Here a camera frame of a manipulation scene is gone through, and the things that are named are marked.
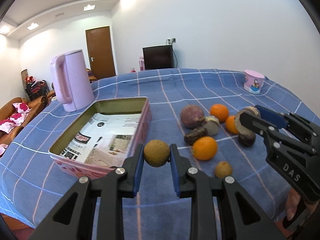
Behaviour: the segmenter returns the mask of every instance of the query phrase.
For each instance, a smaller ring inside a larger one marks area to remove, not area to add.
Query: kettle handle
[[[54,84],[55,92],[58,92],[57,95],[61,95],[61,98],[58,98],[62,104],[72,103],[72,98],[68,95],[67,82],[64,75],[63,63],[65,56],[61,55],[55,58],[53,62],[56,83]]]

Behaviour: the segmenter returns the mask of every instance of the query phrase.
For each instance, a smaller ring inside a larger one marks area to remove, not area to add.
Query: pink box
[[[61,171],[78,178],[82,176],[88,176],[91,179],[96,179],[105,176],[107,173],[115,169],[104,166],[85,164],[60,156],[60,153],[63,151],[63,149],[68,146],[75,135],[95,113],[141,113],[138,126],[128,146],[127,158],[131,157],[134,154],[134,151],[138,144],[144,143],[148,134],[149,123],[151,120],[151,110],[147,97],[117,98],[96,101],[92,105],[90,105],[50,147],[50,157],[54,159]]]
[[[140,65],[140,71],[146,70],[146,67],[144,65],[144,57],[139,57],[139,65]]]
[[[259,94],[261,88],[263,87],[263,81],[265,76],[260,74],[259,72],[248,70],[244,71],[245,73],[245,83],[244,89],[253,94]]]

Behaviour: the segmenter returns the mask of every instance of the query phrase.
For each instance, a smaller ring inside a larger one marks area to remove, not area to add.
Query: blue gripper pad
[[[134,196],[137,195],[137,193],[139,191],[139,188],[140,188],[142,169],[143,169],[143,164],[144,164],[143,149],[144,149],[144,146],[141,147],[141,150],[139,152],[137,168],[136,168],[135,173],[134,173],[134,181],[133,181],[133,193],[134,193]]]
[[[177,197],[180,197],[179,173],[178,173],[177,163],[172,150],[172,145],[170,145],[170,165],[171,165],[174,191],[176,192]]]
[[[263,106],[257,105],[255,106],[255,108],[259,110],[261,118],[275,124],[276,125],[275,128],[281,129],[281,128],[287,127],[288,122],[286,121],[286,119],[284,119],[283,115],[276,113],[272,110],[269,110]]]

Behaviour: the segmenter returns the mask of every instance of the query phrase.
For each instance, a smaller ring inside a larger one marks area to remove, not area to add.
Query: pink tin box
[[[80,130],[89,121],[91,121],[92,117],[97,113],[108,116],[131,116],[141,114],[137,128],[131,137],[129,144],[126,146],[126,157],[128,158],[133,155],[135,148],[139,143],[144,143],[151,120],[151,111],[147,97],[117,98],[96,101],[91,104],[50,147],[50,157],[54,159],[61,171],[78,178],[82,176],[88,176],[91,179],[96,179],[105,176],[107,173],[115,169],[115,167],[81,163],[74,160],[79,156],[77,154],[72,154],[71,152],[68,152],[68,157],[60,156],[61,153],[64,154],[66,147],[69,146],[72,140],[83,140],[81,145],[86,145],[85,141],[88,138],[83,136],[80,133]]]
[[[245,73],[245,83],[244,89],[253,94],[259,94],[261,88],[263,87],[263,81],[265,76],[259,72],[248,70],[244,71]]]

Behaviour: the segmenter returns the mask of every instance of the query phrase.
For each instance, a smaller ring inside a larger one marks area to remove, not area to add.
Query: power cord
[[[174,57],[176,58],[176,67],[175,68],[178,68],[178,59],[177,59],[177,56],[176,56],[176,54],[175,54],[175,52],[173,50],[173,44],[168,44],[168,41],[170,41],[170,40],[165,40],[165,44],[166,45],[172,45],[172,51],[173,51]]]

